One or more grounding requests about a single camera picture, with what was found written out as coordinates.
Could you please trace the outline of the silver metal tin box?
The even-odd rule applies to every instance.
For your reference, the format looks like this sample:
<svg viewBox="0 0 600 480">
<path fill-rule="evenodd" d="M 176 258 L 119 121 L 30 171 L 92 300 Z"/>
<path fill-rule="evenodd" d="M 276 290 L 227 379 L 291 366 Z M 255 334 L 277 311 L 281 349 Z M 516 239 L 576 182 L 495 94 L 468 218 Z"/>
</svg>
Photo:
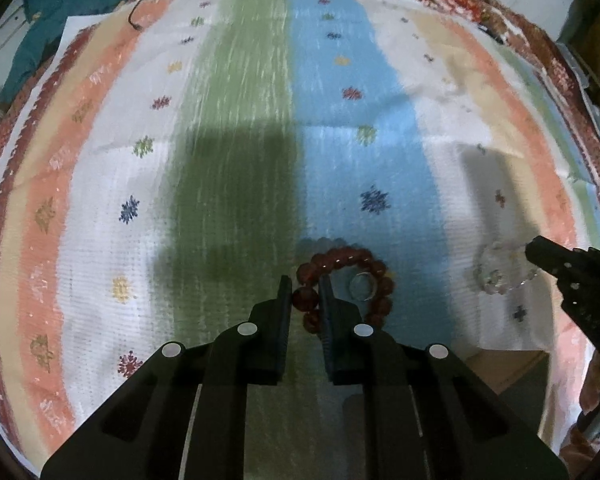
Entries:
<svg viewBox="0 0 600 480">
<path fill-rule="evenodd" d="M 540 430 L 550 377 L 547 352 L 481 350 L 466 364 L 530 429 Z"/>
</svg>

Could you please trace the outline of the teal garment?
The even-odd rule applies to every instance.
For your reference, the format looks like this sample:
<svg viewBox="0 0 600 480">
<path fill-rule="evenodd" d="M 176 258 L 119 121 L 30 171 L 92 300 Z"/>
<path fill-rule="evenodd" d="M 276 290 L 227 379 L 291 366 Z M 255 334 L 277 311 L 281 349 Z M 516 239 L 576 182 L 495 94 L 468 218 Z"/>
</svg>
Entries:
<svg viewBox="0 0 600 480">
<path fill-rule="evenodd" d="M 50 55 L 70 16 L 108 13 L 124 0 L 23 0 L 30 28 L 12 59 L 12 67 L 0 93 L 1 103 L 12 102 L 24 83 Z"/>
</svg>

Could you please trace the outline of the metal bed footboard rail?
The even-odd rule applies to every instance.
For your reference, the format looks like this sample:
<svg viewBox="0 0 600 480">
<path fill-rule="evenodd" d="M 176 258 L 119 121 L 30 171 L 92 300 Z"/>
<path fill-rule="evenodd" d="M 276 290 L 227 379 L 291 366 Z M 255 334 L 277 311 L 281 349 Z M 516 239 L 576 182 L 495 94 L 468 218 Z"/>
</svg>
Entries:
<svg viewBox="0 0 600 480">
<path fill-rule="evenodd" d="M 576 74 L 585 107 L 593 118 L 596 132 L 600 137 L 600 77 L 573 47 L 558 42 L 558 50 Z"/>
</svg>

